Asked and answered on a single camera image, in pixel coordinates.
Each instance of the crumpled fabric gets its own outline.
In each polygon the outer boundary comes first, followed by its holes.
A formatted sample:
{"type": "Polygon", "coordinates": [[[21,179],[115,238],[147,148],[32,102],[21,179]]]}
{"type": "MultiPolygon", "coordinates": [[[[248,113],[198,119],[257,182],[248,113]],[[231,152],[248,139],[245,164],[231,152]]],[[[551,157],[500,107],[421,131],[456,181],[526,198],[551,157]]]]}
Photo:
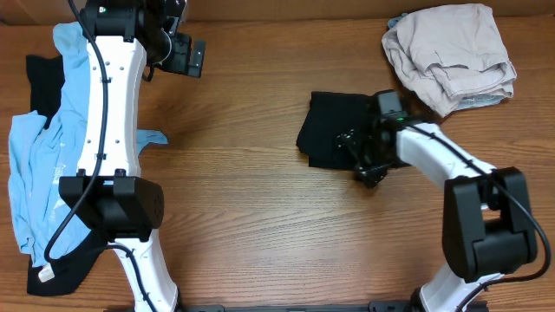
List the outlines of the crumpled fabric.
{"type": "MultiPolygon", "coordinates": [[[[65,75],[60,109],[48,129],[43,129],[47,118],[36,111],[14,116],[9,137],[12,223],[20,251],[31,255],[33,267],[46,264],[44,248],[70,210],[60,198],[59,179],[75,176],[87,131],[87,41],[79,24],[70,23],[55,26],[54,43],[65,75]]],[[[158,131],[137,132],[139,151],[150,142],[166,144],[167,138],[158,131]]],[[[79,218],[72,218],[51,256],[68,254],[89,233],[79,218]]]]}
{"type": "Polygon", "coordinates": [[[483,4],[408,14],[382,45],[402,84],[442,117],[513,97],[516,70],[483,4]]]}

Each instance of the robotic arm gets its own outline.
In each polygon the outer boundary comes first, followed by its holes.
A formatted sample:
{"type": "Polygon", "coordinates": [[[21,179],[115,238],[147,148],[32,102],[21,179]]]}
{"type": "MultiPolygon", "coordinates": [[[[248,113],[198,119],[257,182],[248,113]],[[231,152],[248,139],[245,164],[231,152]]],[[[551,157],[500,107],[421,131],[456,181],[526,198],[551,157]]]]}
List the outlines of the robotic arm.
{"type": "MultiPolygon", "coordinates": [[[[108,76],[108,121],[104,155],[93,191],[77,211],[91,230],[111,244],[131,250],[138,266],[123,250],[115,250],[134,292],[135,312],[183,309],[176,284],[167,272],[158,228],[164,214],[159,185],[140,178],[136,145],[137,104],[141,77],[150,81],[154,68],[200,77],[205,43],[192,50],[188,35],[178,33],[186,14],[185,0],[89,0],[81,11],[88,32],[95,38],[108,76]],[[151,68],[148,77],[143,75],[151,68]],[[147,297],[140,290],[140,281],[147,297]]],[[[60,195],[75,206],[95,169],[102,127],[103,79],[91,43],[88,126],[76,177],[60,180],[60,195]]]]}
{"type": "Polygon", "coordinates": [[[447,259],[435,278],[415,291],[410,302],[372,302],[370,311],[487,311],[484,305],[460,305],[482,283],[513,273],[537,256],[532,224],[499,195],[488,178],[503,185],[530,211],[524,175],[515,168],[498,170],[476,159],[449,140],[437,125],[410,116],[396,92],[376,94],[369,110],[375,122],[363,136],[368,138],[366,141],[353,141],[352,133],[338,137],[358,160],[357,177],[374,187],[389,167],[411,165],[434,181],[445,193],[442,242],[447,259]],[[468,167],[461,158],[490,177],[468,167]],[[485,209],[500,211],[499,218],[484,221],[481,210],[485,209]]]}

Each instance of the white robotic arm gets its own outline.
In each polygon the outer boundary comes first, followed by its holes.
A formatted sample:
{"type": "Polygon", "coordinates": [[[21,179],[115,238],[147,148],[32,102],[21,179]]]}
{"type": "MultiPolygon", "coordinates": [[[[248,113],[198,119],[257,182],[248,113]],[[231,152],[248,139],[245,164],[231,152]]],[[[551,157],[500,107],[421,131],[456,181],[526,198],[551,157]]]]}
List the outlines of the white robotic arm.
{"type": "Polygon", "coordinates": [[[87,134],[77,177],[61,178],[60,195],[71,206],[81,201],[75,210],[82,222],[110,242],[109,247],[122,247],[110,249],[127,274],[135,298],[134,312],[183,309],[160,246],[163,192],[155,183],[140,178],[136,134],[141,77],[152,79],[152,75],[143,75],[146,65],[151,73],[159,68],[200,77],[205,44],[197,41],[192,51],[191,38],[177,32],[185,13],[185,0],[89,0],[80,14],[82,26],[95,38],[95,44],[88,43],[91,79],[87,134]],[[106,80],[101,69],[106,71],[106,80]],[[104,88],[108,89],[107,99],[104,88]],[[109,105],[103,155],[100,171],[92,179],[98,166],[105,100],[109,105]],[[89,185],[92,191],[87,194],[84,190],[89,185]]]}
{"type": "MultiPolygon", "coordinates": [[[[439,126],[430,123],[420,123],[415,125],[415,127],[443,139],[484,172],[490,173],[492,169],[495,169],[494,166],[476,159],[455,145],[443,134],[439,126]]],[[[397,155],[401,161],[419,168],[422,173],[442,190],[445,181],[448,179],[479,176],[474,169],[468,168],[466,164],[440,142],[422,133],[418,133],[412,128],[407,128],[397,133],[396,145],[397,155]]],[[[487,209],[487,205],[482,205],[482,209],[487,209]]],[[[464,279],[456,276],[451,268],[449,268],[449,265],[445,263],[434,279],[422,286],[418,294],[424,310],[423,312],[453,312],[463,299],[475,290],[480,283],[500,279],[501,277],[503,277],[502,274],[495,273],[483,276],[476,282],[466,283],[464,279]]]]}

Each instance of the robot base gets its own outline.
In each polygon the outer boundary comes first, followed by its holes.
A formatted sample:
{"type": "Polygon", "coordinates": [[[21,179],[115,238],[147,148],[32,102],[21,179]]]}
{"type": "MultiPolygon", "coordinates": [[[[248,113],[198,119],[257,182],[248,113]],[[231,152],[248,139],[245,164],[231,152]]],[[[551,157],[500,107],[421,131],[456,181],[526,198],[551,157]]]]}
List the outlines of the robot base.
{"type": "MultiPolygon", "coordinates": [[[[284,307],[251,307],[225,308],[221,305],[189,306],[182,303],[175,312],[421,312],[410,301],[371,302],[369,305],[319,305],[319,306],[284,306],[284,307]]],[[[467,312],[489,312],[485,302],[473,302],[468,305],[467,312]]]]}

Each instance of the black cloth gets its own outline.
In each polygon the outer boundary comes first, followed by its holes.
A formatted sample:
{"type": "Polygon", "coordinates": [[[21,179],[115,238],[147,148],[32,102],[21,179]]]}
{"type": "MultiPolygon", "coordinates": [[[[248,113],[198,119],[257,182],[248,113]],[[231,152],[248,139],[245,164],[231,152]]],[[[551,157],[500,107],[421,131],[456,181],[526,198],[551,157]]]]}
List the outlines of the black cloth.
{"type": "Polygon", "coordinates": [[[91,231],[87,238],[68,255],[61,258],[60,263],[54,263],[52,270],[55,277],[45,283],[38,278],[42,267],[33,268],[33,262],[29,259],[29,270],[27,271],[27,293],[33,296],[63,296],[72,294],[85,280],[87,274],[95,265],[100,252],[88,255],[92,249],[106,245],[95,232],[91,231]]]}
{"type": "Polygon", "coordinates": [[[46,116],[45,129],[62,101],[63,75],[62,56],[45,59],[41,56],[27,55],[27,78],[31,84],[31,112],[46,116]]]}
{"type": "Polygon", "coordinates": [[[337,136],[351,129],[354,135],[365,133],[370,99],[364,94],[312,92],[310,110],[297,138],[301,153],[309,155],[309,166],[354,169],[356,160],[347,148],[339,147],[337,136]]]}
{"type": "MultiPolygon", "coordinates": [[[[65,82],[62,57],[48,60],[40,56],[28,55],[27,77],[31,84],[30,110],[31,112],[36,110],[40,115],[46,116],[48,121],[44,128],[47,129],[62,101],[62,86],[65,82]]],[[[94,232],[90,232],[77,248],[61,259],[67,260],[69,257],[82,255],[88,250],[97,249],[106,244],[107,242],[100,240],[94,232]]],[[[96,252],[79,256],[76,260],[55,263],[52,265],[55,277],[46,283],[42,283],[38,278],[42,267],[33,268],[33,262],[29,257],[27,293],[33,296],[62,296],[73,293],[85,280],[100,254],[96,252]]]]}

